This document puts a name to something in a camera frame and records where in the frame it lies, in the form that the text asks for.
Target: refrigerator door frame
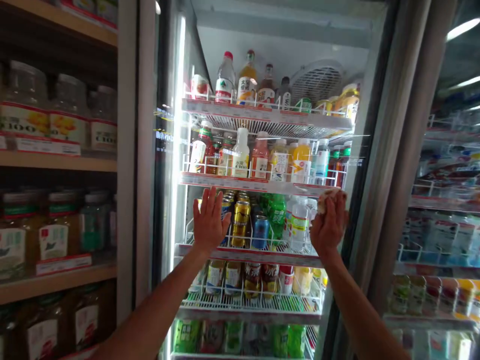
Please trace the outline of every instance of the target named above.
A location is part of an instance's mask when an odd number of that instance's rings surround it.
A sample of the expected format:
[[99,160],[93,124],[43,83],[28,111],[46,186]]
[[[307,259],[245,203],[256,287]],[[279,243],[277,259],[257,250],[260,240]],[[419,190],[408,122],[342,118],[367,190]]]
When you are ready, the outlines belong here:
[[383,315],[395,267],[402,227],[410,202],[412,186],[422,149],[425,129],[444,58],[445,38],[455,15],[457,1],[432,1],[418,57],[417,70],[408,102],[405,126],[395,161],[395,177],[390,186],[383,218],[368,299]]

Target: orange juice bottle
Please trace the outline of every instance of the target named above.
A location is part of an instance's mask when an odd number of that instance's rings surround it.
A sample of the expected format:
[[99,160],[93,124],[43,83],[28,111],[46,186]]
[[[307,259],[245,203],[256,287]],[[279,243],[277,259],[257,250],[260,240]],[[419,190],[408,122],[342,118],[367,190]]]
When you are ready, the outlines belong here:
[[246,65],[238,75],[237,104],[255,106],[255,92],[257,90],[257,70],[255,70],[255,51],[246,53]]
[[309,183],[310,167],[312,167],[309,145],[309,139],[301,138],[298,141],[298,147],[293,150],[293,168],[291,171],[292,183]]

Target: gold can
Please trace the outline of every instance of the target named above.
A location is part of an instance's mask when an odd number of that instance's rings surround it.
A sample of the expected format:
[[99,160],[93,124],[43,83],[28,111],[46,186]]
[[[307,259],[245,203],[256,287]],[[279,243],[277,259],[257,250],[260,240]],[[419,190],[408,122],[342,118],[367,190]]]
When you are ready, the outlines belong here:
[[233,229],[231,232],[231,246],[243,248],[250,217],[250,204],[246,201],[237,201],[233,215]]

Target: shelf price tag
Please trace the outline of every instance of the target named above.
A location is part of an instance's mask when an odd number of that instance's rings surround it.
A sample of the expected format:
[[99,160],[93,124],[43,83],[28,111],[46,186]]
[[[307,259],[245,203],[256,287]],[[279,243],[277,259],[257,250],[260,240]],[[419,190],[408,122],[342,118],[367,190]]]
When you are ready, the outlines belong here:
[[92,256],[90,254],[59,257],[38,261],[36,263],[36,275],[49,275],[90,266],[92,266]]

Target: jar label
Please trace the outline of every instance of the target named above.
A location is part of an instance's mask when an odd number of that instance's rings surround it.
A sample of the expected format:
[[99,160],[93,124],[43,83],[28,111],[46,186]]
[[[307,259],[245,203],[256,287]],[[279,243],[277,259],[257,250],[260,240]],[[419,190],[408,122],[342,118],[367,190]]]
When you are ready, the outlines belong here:
[[98,305],[82,307],[75,313],[75,339],[77,351],[93,345],[94,334],[98,327]]
[[39,322],[28,329],[28,358],[30,360],[53,358],[57,346],[57,320]]
[[10,273],[25,264],[25,234],[26,231],[19,228],[0,230],[0,279],[3,272]]
[[50,120],[46,111],[15,102],[4,101],[1,104],[2,129],[5,132],[48,137]]
[[91,148],[117,151],[117,124],[100,119],[91,120]]
[[61,111],[50,113],[50,137],[87,145],[90,125],[89,121],[81,116]]
[[40,258],[41,260],[63,258],[67,256],[69,227],[66,225],[47,225],[41,227]]

